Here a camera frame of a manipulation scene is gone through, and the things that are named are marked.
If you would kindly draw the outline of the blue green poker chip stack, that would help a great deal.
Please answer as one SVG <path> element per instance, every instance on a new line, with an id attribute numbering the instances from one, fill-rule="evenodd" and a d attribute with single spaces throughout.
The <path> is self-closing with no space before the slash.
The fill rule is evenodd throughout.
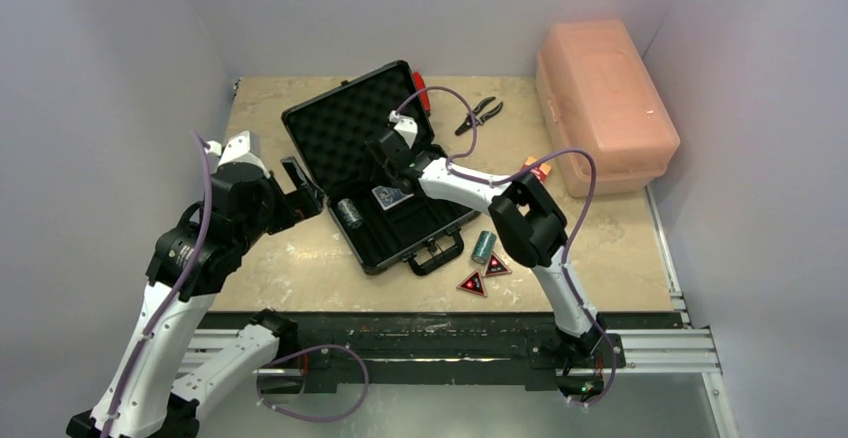
<path id="1" fill-rule="evenodd" d="M 337 202 L 337 211 L 344 224 L 350 229 L 357 229 L 364 224 L 364 219 L 350 198 Z"/>

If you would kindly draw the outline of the blue playing card deck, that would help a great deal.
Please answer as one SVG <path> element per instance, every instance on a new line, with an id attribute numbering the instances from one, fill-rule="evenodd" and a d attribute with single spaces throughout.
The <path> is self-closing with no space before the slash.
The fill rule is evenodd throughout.
<path id="1" fill-rule="evenodd" d="M 371 193 L 383 211 L 388 211 L 413 197 L 412 194 L 404 193 L 398 188 L 386 186 L 377 186 L 371 190 Z"/>

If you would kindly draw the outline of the red Texas Hold'em card box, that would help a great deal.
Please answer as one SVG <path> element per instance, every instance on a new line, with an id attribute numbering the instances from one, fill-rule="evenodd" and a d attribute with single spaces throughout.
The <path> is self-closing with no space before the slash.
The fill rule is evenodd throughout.
<path id="1" fill-rule="evenodd" d="M 544 183 L 552 170 L 552 166 L 547 162 L 537 164 L 537 161 L 538 158 L 535 156 L 529 156 L 523 165 L 523 169 L 529 169 L 541 183 Z"/>

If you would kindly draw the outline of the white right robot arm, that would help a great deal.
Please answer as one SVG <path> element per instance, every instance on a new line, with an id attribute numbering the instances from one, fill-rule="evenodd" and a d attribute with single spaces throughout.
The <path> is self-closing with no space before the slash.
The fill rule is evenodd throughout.
<path id="1" fill-rule="evenodd" d="M 415 151 L 390 130 L 377 133 L 365 146 L 376 182 L 489 216 L 506 254 L 539 282 L 563 336 L 564 357 L 584 365 L 599 354 L 598 336 L 605 328 L 569 259 L 576 235 L 567 233 L 566 216 L 530 170 L 503 176 L 468 169 L 441 153 Z"/>

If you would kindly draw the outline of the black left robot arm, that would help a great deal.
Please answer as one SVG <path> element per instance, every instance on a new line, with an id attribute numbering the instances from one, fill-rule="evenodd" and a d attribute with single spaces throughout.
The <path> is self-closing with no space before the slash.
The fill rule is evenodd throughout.
<path id="1" fill-rule="evenodd" d="M 285 193 L 259 159 L 205 164 L 202 200 L 156 242 L 132 338 L 97 405 L 70 418 L 70 437 L 194 437 L 211 410 L 250 371 L 297 357 L 296 324 L 258 312 L 236 344 L 183 378 L 195 331 L 250 248 L 321 213 L 323 192 L 294 157 L 281 161 Z"/>

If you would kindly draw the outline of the black poker carrying case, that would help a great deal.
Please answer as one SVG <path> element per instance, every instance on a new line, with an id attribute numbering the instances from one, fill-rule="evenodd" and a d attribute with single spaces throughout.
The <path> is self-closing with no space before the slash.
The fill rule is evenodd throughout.
<path id="1" fill-rule="evenodd" d="M 387 165 L 446 155 L 434 141 L 420 100 L 403 111 L 418 126 L 413 146 L 389 135 L 390 112 L 415 90 L 411 67 L 396 60 L 281 114 L 307 171 L 326 195 L 330 216 L 369 275 L 397 262 L 418 276 L 430 274 L 463 253 L 461 227 L 478 215 L 424 196 L 382 206 L 380 189 L 391 182 Z"/>

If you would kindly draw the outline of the red triangle dealer button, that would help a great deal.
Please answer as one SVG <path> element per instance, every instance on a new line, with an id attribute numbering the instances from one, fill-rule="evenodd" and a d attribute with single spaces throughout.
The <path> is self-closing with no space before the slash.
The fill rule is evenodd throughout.
<path id="1" fill-rule="evenodd" d="M 483 298 L 487 296 L 484 276 L 479 270 L 470 273 L 457 285 L 456 289 Z"/>

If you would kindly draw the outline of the pink plastic storage box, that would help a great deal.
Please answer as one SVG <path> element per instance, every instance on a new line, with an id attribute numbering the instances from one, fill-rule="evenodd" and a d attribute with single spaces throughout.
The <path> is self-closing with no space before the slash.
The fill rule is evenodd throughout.
<path id="1" fill-rule="evenodd" d="M 680 137 L 621 21 L 553 25 L 535 80 L 553 147 L 593 157 L 596 194 L 639 190 L 667 172 Z"/>

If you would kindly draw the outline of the red handled tool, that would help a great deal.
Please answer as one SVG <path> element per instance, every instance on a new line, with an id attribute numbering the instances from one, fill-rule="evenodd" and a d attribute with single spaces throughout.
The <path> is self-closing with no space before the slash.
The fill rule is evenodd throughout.
<path id="1" fill-rule="evenodd" d="M 414 71 L 412 74 L 413 81 L 415 83 L 415 87 L 417 90 L 421 90 L 421 93 L 418 95 L 418 98 L 421 102 L 423 110 L 425 112 L 426 117 L 430 117 L 431 115 L 431 104 L 429 100 L 429 95 L 424 88 L 426 87 L 425 81 L 419 71 Z"/>

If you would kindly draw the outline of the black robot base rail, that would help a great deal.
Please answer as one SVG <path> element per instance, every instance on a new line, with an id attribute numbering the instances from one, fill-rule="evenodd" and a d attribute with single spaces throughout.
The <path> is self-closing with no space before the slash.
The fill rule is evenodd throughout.
<path id="1" fill-rule="evenodd" d="M 586 399 L 617 377 L 720 369 L 711 333 L 672 312 L 607 314 L 608 336 L 586 357 L 558 337 L 548 312 L 291 312 L 288 319 L 296 344 L 281 355 L 292 359 L 272 359 L 235 386 L 333 393 L 342 384 L 502 385 Z"/>

